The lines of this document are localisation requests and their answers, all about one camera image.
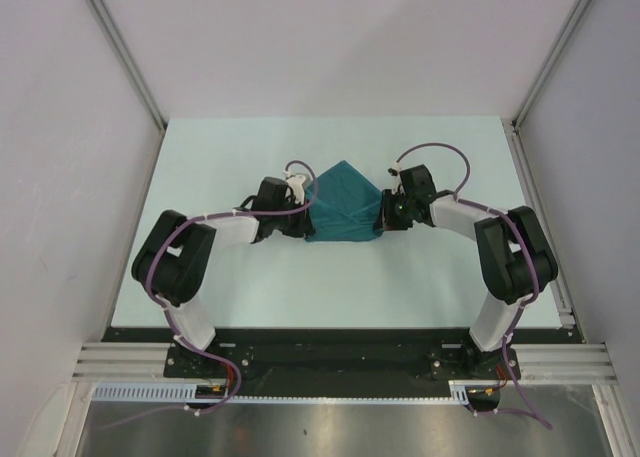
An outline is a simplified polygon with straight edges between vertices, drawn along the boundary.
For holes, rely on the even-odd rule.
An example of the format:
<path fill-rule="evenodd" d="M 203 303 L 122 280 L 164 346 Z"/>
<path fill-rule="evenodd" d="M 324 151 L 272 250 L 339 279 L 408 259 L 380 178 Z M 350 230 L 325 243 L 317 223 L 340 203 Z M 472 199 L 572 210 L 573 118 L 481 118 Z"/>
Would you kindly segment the teal cloth napkin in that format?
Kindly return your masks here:
<path fill-rule="evenodd" d="M 376 229 L 382 191 L 343 160 L 318 178 L 319 192 L 309 210 L 313 232 L 308 242 L 368 242 Z"/>

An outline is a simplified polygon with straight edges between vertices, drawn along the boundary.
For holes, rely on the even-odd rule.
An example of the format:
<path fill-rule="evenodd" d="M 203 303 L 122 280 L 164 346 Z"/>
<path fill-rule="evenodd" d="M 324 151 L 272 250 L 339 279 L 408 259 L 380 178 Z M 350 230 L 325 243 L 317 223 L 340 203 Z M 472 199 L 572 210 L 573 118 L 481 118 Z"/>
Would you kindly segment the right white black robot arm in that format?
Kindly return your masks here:
<path fill-rule="evenodd" d="M 382 192 L 376 230 L 406 231 L 414 224 L 444 229 L 475 242 L 487 297 L 461 353 L 463 370 L 484 378 L 497 366 L 525 309 L 558 276 L 558 263 L 535 211 L 501 211 L 438 191 L 424 165 L 389 169 L 392 188 Z"/>

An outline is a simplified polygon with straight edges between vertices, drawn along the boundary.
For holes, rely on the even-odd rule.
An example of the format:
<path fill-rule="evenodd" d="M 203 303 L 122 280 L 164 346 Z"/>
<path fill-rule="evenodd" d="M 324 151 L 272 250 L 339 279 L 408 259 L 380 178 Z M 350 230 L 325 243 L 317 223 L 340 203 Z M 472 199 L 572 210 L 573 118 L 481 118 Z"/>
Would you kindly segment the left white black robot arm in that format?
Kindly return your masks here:
<path fill-rule="evenodd" d="M 310 207 L 317 184 L 305 174 L 266 177 L 255 196 L 230 212 L 187 218 L 164 211 L 134 258 L 131 274 L 163 311 L 175 339 L 189 348 L 186 364 L 197 375 L 214 374 L 220 351 L 216 331 L 198 292 L 214 251 L 250 245 L 275 231 L 293 238 L 314 233 Z"/>

